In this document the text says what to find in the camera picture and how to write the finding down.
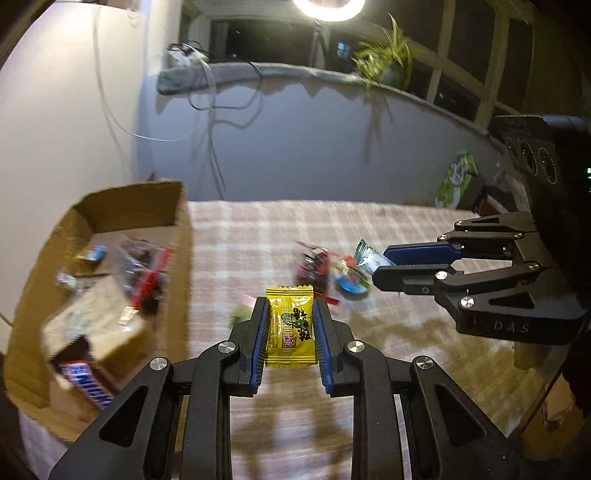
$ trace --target yellow candy package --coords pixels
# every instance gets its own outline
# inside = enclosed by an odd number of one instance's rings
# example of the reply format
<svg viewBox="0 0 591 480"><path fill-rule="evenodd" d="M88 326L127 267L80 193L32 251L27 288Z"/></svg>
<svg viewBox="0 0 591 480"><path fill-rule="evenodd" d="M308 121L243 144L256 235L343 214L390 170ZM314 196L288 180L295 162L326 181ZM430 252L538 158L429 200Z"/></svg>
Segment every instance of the yellow candy package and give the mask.
<svg viewBox="0 0 591 480"><path fill-rule="evenodd" d="M314 289L311 285L267 289L269 339L267 367L314 365L316 347L311 335Z"/></svg>

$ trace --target white cable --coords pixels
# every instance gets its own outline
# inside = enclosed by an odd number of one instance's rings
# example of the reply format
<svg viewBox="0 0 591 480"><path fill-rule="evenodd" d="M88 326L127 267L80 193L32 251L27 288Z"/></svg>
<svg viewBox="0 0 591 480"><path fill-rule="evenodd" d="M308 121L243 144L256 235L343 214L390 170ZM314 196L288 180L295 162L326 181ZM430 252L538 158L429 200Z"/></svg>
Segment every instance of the white cable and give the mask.
<svg viewBox="0 0 591 480"><path fill-rule="evenodd" d="M217 160L217 155L215 151L215 147L213 145L213 126L216 122L216 79L213 75L212 68L209 66L201 54L196 48L193 46L183 43L184 47L188 47L195 52L195 55L198 61L201 63L203 67L203 71L205 73L205 78L207 81L207 86L209 87L209 106L207 107L207 147L209 149L210 161L212 163L212 170L213 174L216 177L216 186L218 189L218 193L222 200L225 200L224 191L226 189L226 184L223 181L222 171L220 169L219 162Z"/></svg>
<svg viewBox="0 0 591 480"><path fill-rule="evenodd" d="M121 130L123 130L123 132L125 132L128 135L131 135L132 137L141 138L143 140L151 140L153 142L176 143L176 142L180 142L182 140L186 140L190 136L197 133L197 128L195 128L195 129L191 130L189 133L187 133L186 135L183 135L182 137L173 138L171 140L165 140L162 138L151 138L151 137L144 137L143 135L134 134L134 133L128 131L125 127L123 127L118 122L118 120L115 118L115 115L113 114L113 110L111 110L111 106L109 105L109 101L107 100L107 97L105 95L105 86L103 84L102 74L100 71L100 51L99 51L99 35L98 35L98 33L99 33L99 17L100 17L101 10L102 10L102 6L97 5L96 6L96 13L95 13L95 16L93 19L93 25L92 25L92 43L93 43L93 49L94 49L94 53L95 53L95 73L96 73L96 81L97 81L98 88L99 88L100 101L103 104L105 112L108 114L108 116L111 118L111 120L113 120L113 123L115 125L117 125Z"/></svg>

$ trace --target window frame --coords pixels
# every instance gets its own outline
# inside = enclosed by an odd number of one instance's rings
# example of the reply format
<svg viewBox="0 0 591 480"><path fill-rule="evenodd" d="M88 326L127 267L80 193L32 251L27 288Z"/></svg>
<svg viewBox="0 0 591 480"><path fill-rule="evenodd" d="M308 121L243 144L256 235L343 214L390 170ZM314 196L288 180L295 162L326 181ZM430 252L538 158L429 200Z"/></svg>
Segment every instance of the window frame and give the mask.
<svg viewBox="0 0 591 480"><path fill-rule="evenodd" d="M205 0L194 1L197 9L203 11L211 21L268 20L300 22L308 25L314 23L313 19L306 17L301 13L293 2L259 0L253 2L231 3L217 0L212 4L209 4L206 3ZM486 128L492 119L493 110L496 106L507 112L512 112L515 115L519 114L518 110L500 102L498 100L498 95L505 69L507 48L509 45L509 20L515 18L531 25L532 11L531 6L516 9L515 5L508 0L482 1L487 1L495 12L491 55L484 83L480 82L477 78L448 58L455 21L456 0L444 0L443 17L441 19L441 31L437 51L430 50L414 41L412 38L408 39L408 43L414 51L414 58L433 69L426 101L434 105L441 76L445 75L479 98L480 103L476 111L475 119L470 122L478 127ZM260 12L263 5L265 7L264 15L261 15ZM321 27L321 32L324 42L327 45L330 43L330 33L333 28L347 34L363 37L368 41L383 41L384 33L380 27L356 17L346 22L335 24L324 22ZM316 54L314 67L323 69L324 64L324 55L322 54L321 49L319 49Z"/></svg>

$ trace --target dark window pane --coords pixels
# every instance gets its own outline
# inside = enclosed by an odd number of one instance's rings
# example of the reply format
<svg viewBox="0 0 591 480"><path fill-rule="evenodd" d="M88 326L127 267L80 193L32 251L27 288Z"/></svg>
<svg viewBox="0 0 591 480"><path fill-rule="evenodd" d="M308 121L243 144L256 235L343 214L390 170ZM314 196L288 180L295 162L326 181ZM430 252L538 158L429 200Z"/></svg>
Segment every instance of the dark window pane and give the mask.
<svg viewBox="0 0 591 480"><path fill-rule="evenodd" d="M495 11L485 0L456 0L449 59L482 83L491 57Z"/></svg>
<svg viewBox="0 0 591 480"><path fill-rule="evenodd" d="M189 26L191 26L191 17L185 12L181 13L181 23L178 28L178 42L183 43L189 39Z"/></svg>
<svg viewBox="0 0 591 480"><path fill-rule="evenodd" d="M435 96L435 105L473 121L480 99L459 83L442 75L439 80L439 90Z"/></svg>
<svg viewBox="0 0 591 480"><path fill-rule="evenodd" d="M437 51L444 0L374 0L367 1L359 17L390 29L390 13L404 35Z"/></svg>
<svg viewBox="0 0 591 480"><path fill-rule="evenodd" d="M308 65L314 27L267 20L231 20L224 54L241 60ZM212 51L220 42L212 25Z"/></svg>
<svg viewBox="0 0 591 480"><path fill-rule="evenodd" d="M333 72L351 73L356 69L353 53L363 49L361 37L338 30L331 30L324 68Z"/></svg>
<svg viewBox="0 0 591 480"><path fill-rule="evenodd" d="M509 24L509 46L499 101L521 110L527 81L530 78L532 29L525 22L511 19Z"/></svg>
<svg viewBox="0 0 591 480"><path fill-rule="evenodd" d="M410 84L408 85L408 93L422 98L427 98L427 91L429 90L429 83L431 83L431 75L433 69L429 65L414 62L413 76L410 78Z"/></svg>

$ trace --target checkered tablecloth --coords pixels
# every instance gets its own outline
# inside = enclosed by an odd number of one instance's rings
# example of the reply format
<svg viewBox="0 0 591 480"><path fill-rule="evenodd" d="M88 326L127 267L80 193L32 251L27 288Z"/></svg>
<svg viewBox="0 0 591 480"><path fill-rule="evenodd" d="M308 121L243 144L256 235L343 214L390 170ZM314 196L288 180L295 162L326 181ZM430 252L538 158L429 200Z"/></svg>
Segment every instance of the checkered tablecloth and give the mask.
<svg viewBox="0 0 591 480"><path fill-rule="evenodd" d="M229 316L240 294L264 296L269 286L292 284L303 253L296 240L349 255L364 238L382 251L391 244L434 241L456 220L473 216L345 202L194 202L190 213L192 356L228 338ZM469 273L502 265L463 260L454 266ZM342 299L334 290L331 295ZM334 319L349 324L355 338L387 356L434 358L505 434L543 386L536 372L514 368L511 342L458 334L432 297L373 289L363 300L342 299L330 309ZM317 365L266 369L259 393L232 398L230 411L234 478L350 478L352 399L328 397Z"/></svg>

